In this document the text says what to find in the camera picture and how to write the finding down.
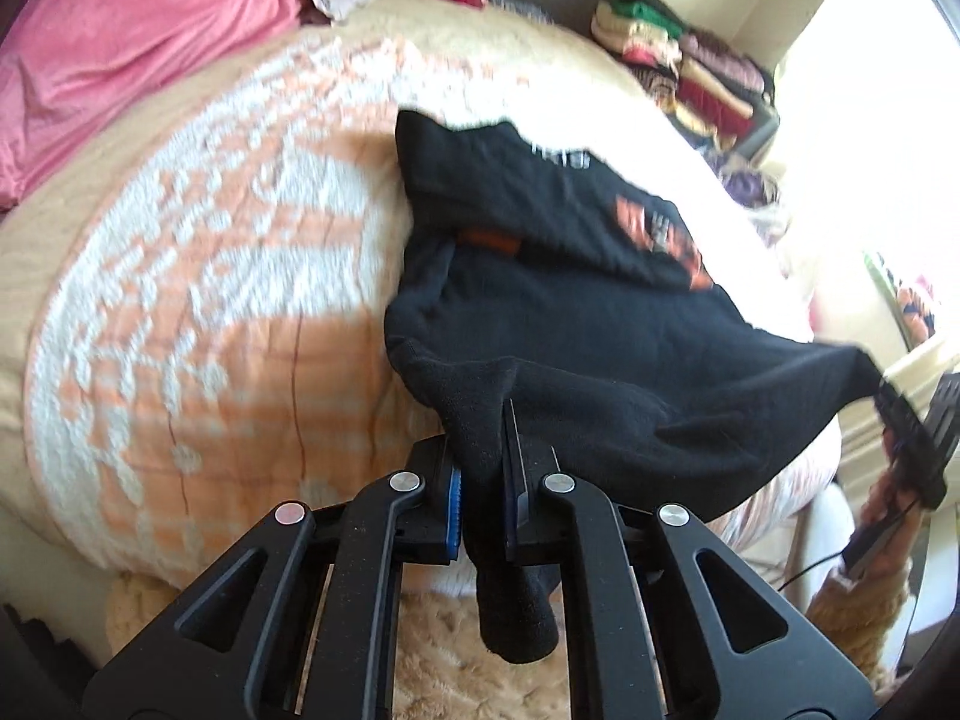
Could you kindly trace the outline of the right hand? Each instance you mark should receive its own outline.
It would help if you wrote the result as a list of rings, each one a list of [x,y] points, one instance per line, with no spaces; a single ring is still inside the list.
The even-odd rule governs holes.
[[[848,582],[898,574],[907,564],[923,523],[918,493],[896,483],[896,438],[889,429],[882,434],[882,447],[889,465],[869,489],[859,512],[859,527],[841,553],[841,575]]]

